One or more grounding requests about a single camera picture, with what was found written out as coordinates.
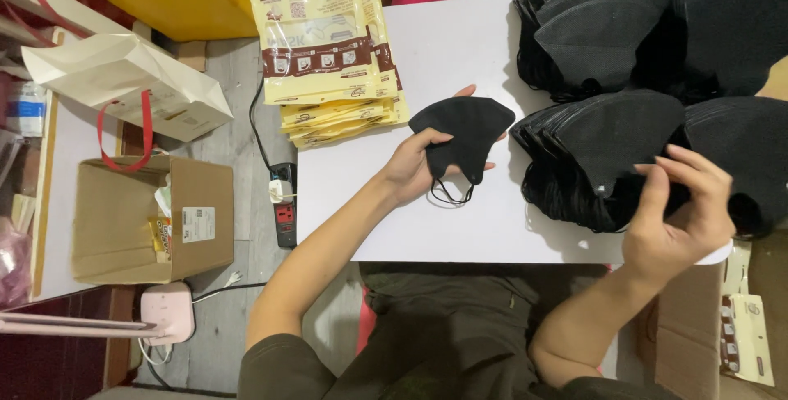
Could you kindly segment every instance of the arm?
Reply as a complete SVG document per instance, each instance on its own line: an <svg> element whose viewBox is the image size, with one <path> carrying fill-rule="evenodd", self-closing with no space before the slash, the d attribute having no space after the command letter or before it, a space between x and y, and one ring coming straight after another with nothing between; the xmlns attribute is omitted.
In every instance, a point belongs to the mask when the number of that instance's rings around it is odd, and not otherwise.
<svg viewBox="0 0 788 400"><path fill-rule="evenodd" d="M469 96L471 85L455 96ZM293 249L252 305L247 350L274 334L301 335L303 315L347 264L372 229L398 204L428 191L433 178L425 148L452 135L427 129L402 142L389 163L348 203ZM494 165L487 163L485 169ZM457 165L446 169L459 172Z"/></svg>
<svg viewBox="0 0 788 400"><path fill-rule="evenodd" d="M687 149L669 145L668 153L674 160L636 165L648 177L624 236L624 265L559 305L534 336L529 352L548 384L600 377L596 367L618 330L673 277L735 233L727 212L731 176ZM664 222L671 180L686 185L692 200Z"/></svg>

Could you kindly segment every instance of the white paper bag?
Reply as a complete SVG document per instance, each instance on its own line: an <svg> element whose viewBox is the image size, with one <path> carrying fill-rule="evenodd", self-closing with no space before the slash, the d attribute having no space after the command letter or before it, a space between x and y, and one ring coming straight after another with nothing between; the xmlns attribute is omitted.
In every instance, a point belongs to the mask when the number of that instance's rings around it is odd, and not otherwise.
<svg viewBox="0 0 788 400"><path fill-rule="evenodd" d="M33 80L121 120L143 125L151 91L153 131L189 142L232 120L219 83L133 34L98 34L56 48L22 48Z"/></svg>

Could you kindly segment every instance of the open cardboard box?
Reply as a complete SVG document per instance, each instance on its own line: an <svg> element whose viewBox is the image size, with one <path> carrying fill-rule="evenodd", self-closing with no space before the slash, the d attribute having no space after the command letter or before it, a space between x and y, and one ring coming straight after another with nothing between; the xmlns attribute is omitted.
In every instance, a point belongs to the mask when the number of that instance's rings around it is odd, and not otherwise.
<svg viewBox="0 0 788 400"><path fill-rule="evenodd" d="M119 166L137 156L113 157ZM148 217L160 215L153 193L171 173L170 253L156 254ZM184 208L213 208L213 238L184 242ZM76 178L71 266L74 280L96 284L169 283L232 263L232 168L156 155L137 172L84 160Z"/></svg>
<svg viewBox="0 0 788 400"><path fill-rule="evenodd" d="M788 231L755 240L749 265L749 293L763 299L774 387L719 373L724 271L725 263L694 266L660 294L655 382L685 400L786 400Z"/></svg>

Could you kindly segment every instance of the pink desk lamp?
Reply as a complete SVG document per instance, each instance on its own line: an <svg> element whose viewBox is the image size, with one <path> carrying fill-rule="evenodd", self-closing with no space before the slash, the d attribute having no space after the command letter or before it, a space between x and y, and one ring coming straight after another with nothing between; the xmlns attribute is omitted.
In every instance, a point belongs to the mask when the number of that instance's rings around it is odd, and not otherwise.
<svg viewBox="0 0 788 400"><path fill-rule="evenodd" d="M126 322L0 313L0 333L144 338L150 345L181 343L195 330L192 292L183 282L148 288L140 299L140 317L141 322Z"/></svg>

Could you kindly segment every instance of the hand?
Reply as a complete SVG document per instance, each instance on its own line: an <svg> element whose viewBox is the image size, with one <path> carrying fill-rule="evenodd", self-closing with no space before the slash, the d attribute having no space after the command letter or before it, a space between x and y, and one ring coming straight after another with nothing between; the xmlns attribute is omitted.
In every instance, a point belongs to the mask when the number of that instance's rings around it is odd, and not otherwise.
<svg viewBox="0 0 788 400"><path fill-rule="evenodd" d="M476 91L476 85L469 85L454 96L471 96ZM424 194L433 183L433 176L429 173L427 154L425 148L431 143L448 142L454 136L440 133L432 128L427 128L420 133L415 133L399 144L389 163L378 173L378 177L393 186L394 197L397 204L405 203ZM506 133L501 134L498 140L503 140ZM493 169L495 163L487 162L485 171ZM446 168L446 175L461 172L456 164Z"/></svg>
<svg viewBox="0 0 788 400"><path fill-rule="evenodd" d="M736 232L727 208L731 176L688 149L669 144L667 152L674 160L656 157L656 164L635 165L648 176L623 244L625 266L660 287ZM686 185L692 200L664 222L670 181Z"/></svg>

